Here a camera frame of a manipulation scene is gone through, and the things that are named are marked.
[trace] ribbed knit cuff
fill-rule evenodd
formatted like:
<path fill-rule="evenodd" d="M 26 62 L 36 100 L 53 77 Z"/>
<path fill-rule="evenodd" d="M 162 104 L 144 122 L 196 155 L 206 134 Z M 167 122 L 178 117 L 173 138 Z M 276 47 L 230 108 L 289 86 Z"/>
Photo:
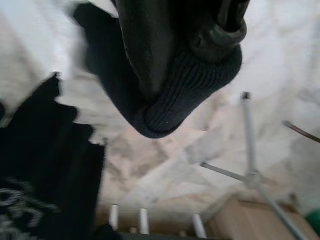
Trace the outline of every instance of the ribbed knit cuff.
<path fill-rule="evenodd" d="M 240 46 L 221 62 L 210 64 L 194 56 L 185 45 L 180 45 L 161 96 L 141 109 L 136 120 L 144 122 L 145 134 L 153 138 L 172 133 L 204 100 L 229 84 L 241 65 Z"/>

